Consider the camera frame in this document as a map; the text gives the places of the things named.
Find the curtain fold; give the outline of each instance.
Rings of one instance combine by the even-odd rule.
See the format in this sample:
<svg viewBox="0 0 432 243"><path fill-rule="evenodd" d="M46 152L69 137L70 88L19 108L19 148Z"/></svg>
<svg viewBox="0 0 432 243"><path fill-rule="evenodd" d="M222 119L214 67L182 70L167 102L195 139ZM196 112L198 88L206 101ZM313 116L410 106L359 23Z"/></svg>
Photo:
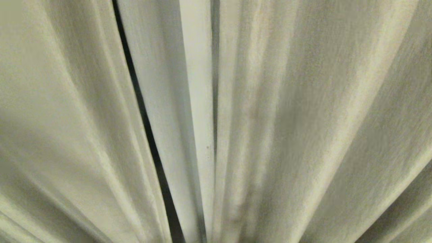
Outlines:
<svg viewBox="0 0 432 243"><path fill-rule="evenodd" d="M117 2L186 242L432 242L431 1ZM113 3L0 20L0 241L171 242Z"/></svg>
<svg viewBox="0 0 432 243"><path fill-rule="evenodd" d="M21 242L171 241L112 2L0 9L1 163L25 175L1 171L1 230Z"/></svg>
<svg viewBox="0 0 432 243"><path fill-rule="evenodd" d="M221 1L215 242L354 242L432 158L430 2Z"/></svg>

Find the drape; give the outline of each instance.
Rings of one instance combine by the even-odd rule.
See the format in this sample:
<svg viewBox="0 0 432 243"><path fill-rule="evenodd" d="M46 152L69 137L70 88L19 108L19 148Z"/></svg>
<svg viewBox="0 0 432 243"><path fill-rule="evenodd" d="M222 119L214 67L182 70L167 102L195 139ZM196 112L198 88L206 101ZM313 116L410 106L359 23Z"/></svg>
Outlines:
<svg viewBox="0 0 432 243"><path fill-rule="evenodd" d="M0 234L171 236L110 1L2 1Z"/></svg>
<svg viewBox="0 0 432 243"><path fill-rule="evenodd" d="M432 242L431 1L0 9L0 240L170 242L143 102L186 242Z"/></svg>

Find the dark stripe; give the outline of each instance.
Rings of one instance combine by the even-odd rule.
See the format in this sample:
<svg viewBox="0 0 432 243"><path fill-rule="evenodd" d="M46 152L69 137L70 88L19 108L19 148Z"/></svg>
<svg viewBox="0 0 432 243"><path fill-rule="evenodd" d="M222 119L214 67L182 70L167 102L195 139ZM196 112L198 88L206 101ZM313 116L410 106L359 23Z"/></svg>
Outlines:
<svg viewBox="0 0 432 243"><path fill-rule="evenodd" d="M165 209L168 217L168 224L169 224L169 229L171 231L171 237L173 242L175 243L184 242L183 233L180 228L180 222L178 221L177 212L175 211L174 203L172 202L171 192L169 191L168 183L166 181L165 173L163 171L163 167L156 147L155 139L153 137L152 128L150 126L150 121L147 116L146 107L144 105L143 95L141 93L140 85L138 83L137 74L135 73L135 67L133 66L133 61L130 55L129 46L127 45L126 35L124 33L117 0L113 0L112 3L114 7L114 13L117 21L118 31L120 33L121 43L123 45L123 51L126 58L127 67L129 69L130 79L132 80L133 89L135 90L135 96L137 98L138 106L141 113L141 118L143 120L144 130L146 131L147 140L149 141L150 151L152 153L153 161L155 163L156 172L159 179L159 185L161 187L162 196L165 203Z"/></svg>
<svg viewBox="0 0 432 243"><path fill-rule="evenodd" d="M211 1L211 26L212 26L212 80L213 80L213 137L214 153L217 149L217 101L219 80L219 0Z"/></svg>

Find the textured fabric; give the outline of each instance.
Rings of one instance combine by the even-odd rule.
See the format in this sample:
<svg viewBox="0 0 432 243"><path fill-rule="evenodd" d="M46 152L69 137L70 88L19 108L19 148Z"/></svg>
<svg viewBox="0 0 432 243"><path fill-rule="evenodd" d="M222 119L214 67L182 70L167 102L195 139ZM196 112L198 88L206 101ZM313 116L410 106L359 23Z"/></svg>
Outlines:
<svg viewBox="0 0 432 243"><path fill-rule="evenodd" d="M346 243L373 225L432 158L431 10L220 2L214 242ZM430 240L421 190L365 242Z"/></svg>
<svg viewBox="0 0 432 243"><path fill-rule="evenodd" d="M112 2L0 11L2 237L171 241Z"/></svg>
<svg viewBox="0 0 432 243"><path fill-rule="evenodd" d="M118 6L186 242L432 242L432 1ZM0 13L0 241L171 242L112 3Z"/></svg>

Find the white curtain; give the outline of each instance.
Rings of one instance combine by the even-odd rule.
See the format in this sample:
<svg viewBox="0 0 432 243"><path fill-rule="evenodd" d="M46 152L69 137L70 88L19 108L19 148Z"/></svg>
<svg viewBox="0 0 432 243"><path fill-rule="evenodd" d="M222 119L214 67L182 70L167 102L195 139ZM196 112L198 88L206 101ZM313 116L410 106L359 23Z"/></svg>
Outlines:
<svg viewBox="0 0 432 243"><path fill-rule="evenodd" d="M113 7L1 3L0 240L171 241ZM431 1L118 7L186 242L432 242Z"/></svg>
<svg viewBox="0 0 432 243"><path fill-rule="evenodd" d="M2 1L0 235L171 236L110 1Z"/></svg>

